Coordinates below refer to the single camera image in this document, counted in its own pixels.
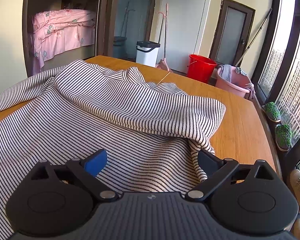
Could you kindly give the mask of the white black-lidded bin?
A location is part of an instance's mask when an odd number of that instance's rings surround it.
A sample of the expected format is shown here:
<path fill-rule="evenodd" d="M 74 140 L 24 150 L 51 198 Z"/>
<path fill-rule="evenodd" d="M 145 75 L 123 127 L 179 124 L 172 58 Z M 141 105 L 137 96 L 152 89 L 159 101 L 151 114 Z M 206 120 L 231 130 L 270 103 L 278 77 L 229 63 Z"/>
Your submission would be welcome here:
<path fill-rule="evenodd" d="M 136 43 L 136 63 L 155 67 L 160 44 L 152 41 L 138 41 Z"/>

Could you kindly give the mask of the green scrub slipper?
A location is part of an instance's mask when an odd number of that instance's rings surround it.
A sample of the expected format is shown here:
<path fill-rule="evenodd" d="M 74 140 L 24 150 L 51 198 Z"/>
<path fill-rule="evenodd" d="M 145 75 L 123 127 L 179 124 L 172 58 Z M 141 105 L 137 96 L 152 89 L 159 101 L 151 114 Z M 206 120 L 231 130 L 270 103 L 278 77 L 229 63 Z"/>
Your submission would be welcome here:
<path fill-rule="evenodd" d="M 266 114 L 267 118 L 270 121 L 275 122 L 275 123 L 278 123 L 281 121 L 280 111 L 274 102 L 266 103 L 265 105 L 262 106 L 262 110 L 264 111 L 264 113 Z"/>
<path fill-rule="evenodd" d="M 275 127 L 275 140 L 278 148 L 287 152 L 292 146 L 292 130 L 288 124 L 280 124 Z"/>

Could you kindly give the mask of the grey mop pole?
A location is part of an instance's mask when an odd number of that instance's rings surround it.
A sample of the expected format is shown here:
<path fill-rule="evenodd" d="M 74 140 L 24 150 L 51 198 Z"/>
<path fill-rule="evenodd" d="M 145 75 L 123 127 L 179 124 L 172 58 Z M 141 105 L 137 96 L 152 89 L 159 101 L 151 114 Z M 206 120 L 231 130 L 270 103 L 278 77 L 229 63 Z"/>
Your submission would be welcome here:
<path fill-rule="evenodd" d="M 262 21 L 260 27 L 258 28 L 256 34 L 253 36 L 252 40 L 250 41 L 250 43 L 247 45 L 245 51 L 243 52 L 242 56 L 239 58 L 239 60 L 236 62 L 235 67 L 238 68 L 239 65 L 241 64 L 244 56 L 246 55 L 246 53 L 248 52 L 248 50 L 250 49 L 250 47 L 253 45 L 253 43 L 255 42 L 256 38 L 258 37 L 259 33 L 261 32 L 261 30 L 264 28 L 267 20 L 270 18 L 270 15 L 272 13 L 273 9 L 270 8 L 270 10 L 268 11 L 266 17 L 264 18 L 264 20 Z"/>

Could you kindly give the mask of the red plastic bucket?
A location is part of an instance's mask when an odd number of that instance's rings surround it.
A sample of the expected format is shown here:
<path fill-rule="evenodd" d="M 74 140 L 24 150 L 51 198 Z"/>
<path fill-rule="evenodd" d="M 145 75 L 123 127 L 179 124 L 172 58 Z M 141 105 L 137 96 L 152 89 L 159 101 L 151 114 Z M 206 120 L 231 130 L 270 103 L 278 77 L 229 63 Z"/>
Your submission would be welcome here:
<path fill-rule="evenodd" d="M 208 83 L 213 70 L 217 67 L 217 63 L 207 57 L 196 54 L 190 54 L 189 58 L 187 77 Z"/>

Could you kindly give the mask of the green scrub slipper near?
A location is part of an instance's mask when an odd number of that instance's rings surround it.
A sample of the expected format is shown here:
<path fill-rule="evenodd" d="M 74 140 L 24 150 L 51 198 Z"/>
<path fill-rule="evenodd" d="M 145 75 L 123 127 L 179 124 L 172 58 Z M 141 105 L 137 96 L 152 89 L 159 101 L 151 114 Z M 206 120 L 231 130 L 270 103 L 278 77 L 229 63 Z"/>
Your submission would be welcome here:
<path fill-rule="evenodd" d="M 262 110 L 264 111 L 264 113 L 266 114 L 267 118 L 270 121 L 275 122 L 275 123 L 278 123 L 281 121 L 280 111 L 274 102 L 266 103 L 265 105 L 262 106 Z"/>

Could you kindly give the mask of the pink plastic tub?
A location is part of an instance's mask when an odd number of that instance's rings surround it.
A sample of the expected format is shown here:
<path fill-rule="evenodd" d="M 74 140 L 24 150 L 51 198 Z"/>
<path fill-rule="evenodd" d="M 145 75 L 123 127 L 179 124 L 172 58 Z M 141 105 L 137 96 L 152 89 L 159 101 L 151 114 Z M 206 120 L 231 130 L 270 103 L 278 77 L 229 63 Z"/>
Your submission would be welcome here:
<path fill-rule="evenodd" d="M 216 87 L 226 90 L 230 93 L 236 94 L 237 96 L 253 99 L 255 95 L 254 85 L 252 84 L 250 78 L 247 74 L 241 70 L 241 68 L 236 68 L 232 66 L 232 78 L 231 82 L 228 82 L 220 77 L 219 71 L 216 73 L 217 81 Z"/>

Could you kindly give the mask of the frosted glass brown door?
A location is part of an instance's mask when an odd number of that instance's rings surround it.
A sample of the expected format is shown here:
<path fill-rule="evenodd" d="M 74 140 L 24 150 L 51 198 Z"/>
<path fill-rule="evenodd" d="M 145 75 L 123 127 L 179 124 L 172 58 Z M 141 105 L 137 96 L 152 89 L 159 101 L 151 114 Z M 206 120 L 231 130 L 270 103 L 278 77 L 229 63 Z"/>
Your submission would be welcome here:
<path fill-rule="evenodd" d="M 209 58 L 234 66 L 243 55 L 252 29 L 255 9 L 233 0 L 221 7 Z"/>

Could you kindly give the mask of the green scrub slipper far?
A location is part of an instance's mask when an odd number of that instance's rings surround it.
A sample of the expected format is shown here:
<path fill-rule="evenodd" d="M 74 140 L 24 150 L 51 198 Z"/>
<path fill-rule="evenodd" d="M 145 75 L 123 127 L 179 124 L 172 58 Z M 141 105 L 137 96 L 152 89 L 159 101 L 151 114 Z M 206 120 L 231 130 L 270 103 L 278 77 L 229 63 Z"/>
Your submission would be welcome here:
<path fill-rule="evenodd" d="M 275 140 L 278 148 L 287 152 L 292 146 L 292 130 L 288 124 L 280 124 L 275 127 Z"/>

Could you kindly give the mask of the beige black striped sweater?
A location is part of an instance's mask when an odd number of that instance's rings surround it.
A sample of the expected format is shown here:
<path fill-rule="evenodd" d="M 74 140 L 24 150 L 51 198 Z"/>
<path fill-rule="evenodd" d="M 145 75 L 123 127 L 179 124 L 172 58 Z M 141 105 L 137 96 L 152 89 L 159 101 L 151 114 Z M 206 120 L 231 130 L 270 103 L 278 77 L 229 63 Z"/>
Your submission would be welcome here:
<path fill-rule="evenodd" d="M 146 82 L 135 68 L 114 71 L 83 60 L 29 77 L 0 94 L 0 239 L 12 234 L 8 198 L 40 161 L 63 164 L 105 149 L 98 179 L 117 192 L 185 193 L 207 178 L 198 152 L 226 112 L 216 99 L 172 83 Z"/>

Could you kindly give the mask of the grey cloth on tub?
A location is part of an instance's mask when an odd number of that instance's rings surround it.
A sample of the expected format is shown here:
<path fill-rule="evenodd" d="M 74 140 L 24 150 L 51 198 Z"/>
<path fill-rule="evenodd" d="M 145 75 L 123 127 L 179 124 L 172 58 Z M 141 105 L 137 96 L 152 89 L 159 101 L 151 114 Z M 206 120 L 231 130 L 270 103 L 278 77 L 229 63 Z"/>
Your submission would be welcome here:
<path fill-rule="evenodd" d="M 219 75 L 224 80 L 231 82 L 232 78 L 232 66 L 229 64 L 220 64 L 218 66 Z"/>

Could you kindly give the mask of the pink floral bedding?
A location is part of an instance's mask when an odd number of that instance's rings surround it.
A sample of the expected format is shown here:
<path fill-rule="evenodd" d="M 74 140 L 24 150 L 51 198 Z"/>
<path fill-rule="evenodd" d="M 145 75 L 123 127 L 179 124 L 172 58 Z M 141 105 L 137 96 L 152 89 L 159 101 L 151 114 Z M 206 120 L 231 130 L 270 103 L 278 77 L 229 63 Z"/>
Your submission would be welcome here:
<path fill-rule="evenodd" d="M 32 17 L 32 72 L 42 71 L 56 55 L 95 43 L 96 13 L 83 9 L 39 12 Z"/>

